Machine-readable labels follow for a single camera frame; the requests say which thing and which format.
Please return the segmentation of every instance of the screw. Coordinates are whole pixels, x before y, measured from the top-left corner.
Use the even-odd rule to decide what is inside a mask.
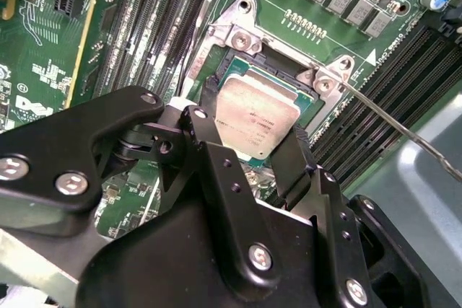
[[[194,110],[194,114],[197,115],[199,118],[207,118],[207,114],[200,108],[196,108]]]
[[[19,158],[0,159],[0,180],[18,180],[29,172],[29,165]]]
[[[325,175],[326,178],[327,178],[328,180],[330,180],[331,182],[335,182],[335,177],[334,177],[330,172],[324,171],[324,175]]]
[[[150,93],[143,94],[141,98],[143,99],[143,101],[147,102],[148,104],[155,104],[157,102],[154,95]]]
[[[366,205],[366,207],[368,207],[371,211],[374,210],[374,208],[375,208],[375,207],[374,207],[374,204],[373,204],[370,200],[368,200],[368,199],[365,198],[365,199],[363,200],[363,203],[364,203],[364,204]]]
[[[364,288],[354,279],[348,279],[346,281],[346,288],[348,293],[353,301],[360,306],[365,306],[367,304],[367,295]]]
[[[87,190],[88,181],[78,173],[63,173],[56,180],[55,186],[64,195],[80,195]]]
[[[248,257],[258,270],[269,270],[271,268],[271,256],[268,250],[260,245],[251,245],[248,250]]]

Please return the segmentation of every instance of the black mounting arm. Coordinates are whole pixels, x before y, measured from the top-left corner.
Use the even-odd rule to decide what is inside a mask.
[[[138,159],[159,164],[161,215],[84,258],[76,245],[92,246],[82,242],[101,183]],[[458,307],[378,207],[364,214],[355,199],[344,204],[297,129],[271,163],[281,199],[311,223],[255,201],[206,109],[164,107],[141,87],[1,134],[0,160],[0,226],[16,229],[11,237],[54,266],[60,263],[50,247],[68,244],[68,258],[82,253],[73,269],[77,300],[72,289],[68,305]],[[399,278],[401,306],[384,298],[384,275]],[[50,294],[59,299],[63,291]]]

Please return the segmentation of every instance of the motherboard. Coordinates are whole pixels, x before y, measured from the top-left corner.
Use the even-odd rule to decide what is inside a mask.
[[[136,84],[165,103],[213,99],[256,198],[277,196],[269,157],[294,125],[347,188],[400,136],[336,78],[413,126],[462,77],[460,33],[433,25],[460,2],[0,0],[0,132]],[[155,163],[110,178],[99,232],[149,221],[161,195]]]

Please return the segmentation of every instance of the mounting hole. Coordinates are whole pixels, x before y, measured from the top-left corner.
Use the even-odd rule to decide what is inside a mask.
[[[349,59],[344,59],[340,62],[339,68],[341,70],[350,70],[352,68],[352,62]]]
[[[242,0],[239,3],[239,11],[241,11],[243,14],[247,14],[250,11],[251,7],[252,6],[250,5],[250,3],[246,0]]]
[[[199,118],[207,118],[207,114],[205,113],[205,111],[201,110],[200,108],[196,108],[194,110],[194,114],[197,115]]]
[[[172,150],[173,145],[169,141],[162,141],[159,146],[159,152],[161,154],[168,154]]]
[[[346,231],[342,231],[341,232],[341,235],[343,236],[344,239],[346,239],[347,241],[351,241],[352,240],[352,237],[350,236],[350,234]]]
[[[409,12],[409,6],[408,4],[401,4],[398,10],[396,11],[396,14],[399,16],[404,16]]]
[[[231,187],[231,190],[234,191],[235,193],[240,193],[240,185],[237,183],[234,183]]]

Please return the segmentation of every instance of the black memory slot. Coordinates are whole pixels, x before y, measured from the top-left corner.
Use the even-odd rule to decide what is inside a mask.
[[[157,37],[157,34],[161,28],[161,24],[162,24],[162,19],[163,19],[163,16],[165,14],[165,9],[167,7],[167,5],[170,3],[170,0],[162,0],[161,2],[157,3],[157,6],[158,6],[158,10],[157,10],[157,17],[156,17],[156,20],[153,24],[153,27],[151,29],[151,33],[149,34],[149,37],[148,37],[148,40],[147,40],[147,49],[143,52],[143,56],[142,56],[142,59],[141,59],[141,63],[140,63],[140,66],[137,66],[136,67],[136,72],[135,72],[135,76],[134,76],[134,79],[133,81],[131,82],[131,84],[141,84],[140,82],[140,78],[141,76],[144,76],[144,71],[146,69],[146,64],[142,65],[142,63],[146,63],[146,61],[148,60],[148,57],[149,57],[149,50],[150,48],[154,45],[154,40],[156,39]]]
[[[436,42],[428,42],[430,47],[425,47],[429,56],[433,54],[437,54],[440,49],[444,46],[443,39],[439,39]],[[396,101],[393,96],[400,95],[400,92],[409,88],[409,85],[415,82],[414,79],[410,78],[412,75],[419,75],[422,74],[425,69],[427,69],[428,65],[432,62],[429,61],[426,56],[421,57],[417,63],[415,63],[411,69],[406,71],[405,74],[401,75],[399,79],[397,79],[396,83],[394,84],[387,84],[383,89],[380,90],[377,96],[375,96],[376,100],[380,100],[377,102],[377,105],[383,108],[384,110],[393,110],[396,111],[394,108],[390,108],[390,106]],[[327,159],[324,164],[330,165],[331,162],[335,160],[334,158],[336,155],[340,155],[340,153],[346,153],[352,147],[355,146],[356,142],[359,138],[362,138],[365,134],[367,135],[373,128],[370,127],[370,124],[377,120],[379,117],[375,113],[369,113],[367,117],[359,117],[356,119],[356,122],[353,122],[351,125],[355,127],[357,131],[354,133],[354,138],[351,138],[349,143],[346,147],[335,147],[332,148],[333,150],[329,152],[329,159]]]
[[[120,72],[118,74],[118,83],[117,89],[120,89],[126,86],[127,78],[131,69],[131,66],[134,62],[134,54],[136,53],[136,49],[139,47],[141,36],[143,34],[144,28],[147,25],[149,18],[152,16],[152,13],[156,11],[155,5],[159,0],[143,0],[143,8],[139,12],[138,18],[135,20],[134,29],[130,35],[130,40],[128,42],[127,52],[125,53],[122,63]]]
[[[379,66],[370,80],[362,88],[362,93],[370,99],[374,99],[380,90],[382,90],[391,77],[402,69],[414,56],[418,48],[424,45],[431,37],[431,33],[424,28],[419,28],[412,36],[408,35],[382,66]],[[336,134],[337,136],[321,136],[313,147],[315,157],[323,157],[330,148],[336,146],[337,139],[340,141],[341,136],[348,131],[352,122],[364,112],[361,103],[350,102],[341,113],[341,122],[334,121],[325,133]]]
[[[134,0],[134,2],[130,6],[130,13],[123,18],[123,20],[125,20],[124,31],[121,34],[119,34],[122,35],[121,38],[116,38],[116,40],[120,40],[119,42],[121,43],[121,46],[119,48],[120,50],[118,53],[118,57],[115,60],[113,67],[111,69],[112,78],[109,80],[108,83],[109,91],[117,89],[119,81],[123,78],[121,76],[121,66],[125,56],[127,55],[127,44],[130,40],[131,33],[133,32],[133,29],[135,27],[136,20],[139,17],[140,8],[142,9],[143,6],[144,0]]]
[[[420,24],[362,91],[397,121],[411,127],[460,80],[461,64],[460,48],[437,30]],[[398,131],[353,99],[313,144],[313,153],[345,189],[400,138]]]
[[[152,47],[149,49],[149,55],[147,60],[144,62],[144,66],[141,70],[141,83],[140,85],[146,88],[151,88],[149,86],[149,80],[152,77],[154,71],[154,65],[162,53],[162,50],[165,49],[169,37],[171,39],[172,29],[177,25],[176,20],[180,13],[182,12],[182,5],[184,1],[188,0],[170,0],[168,4],[167,11],[163,14],[161,23],[163,26],[160,28],[157,37],[155,38]]]
[[[175,70],[178,64],[181,62],[181,59],[186,54],[188,47],[190,45],[191,39],[193,37],[194,28],[196,26],[196,20],[201,11],[201,5],[204,0],[191,0],[190,6],[188,6],[185,15],[183,16],[183,21],[180,25],[178,31],[178,38],[185,38],[184,40],[174,40],[170,52],[167,55],[166,64],[161,70],[161,73],[158,77],[159,86],[156,88],[156,92],[164,97],[172,83]]]
[[[130,7],[130,0],[122,0],[119,5],[118,14],[115,17],[114,25],[111,30],[110,36],[113,38],[112,43],[109,45],[108,50],[105,54],[105,61],[103,68],[100,71],[100,75],[97,80],[97,85],[93,93],[93,97],[99,97],[106,86],[109,85],[110,80],[113,79],[113,61],[118,59],[120,56],[120,48],[116,47],[115,41],[117,41],[123,28],[123,18],[126,16],[127,10]]]

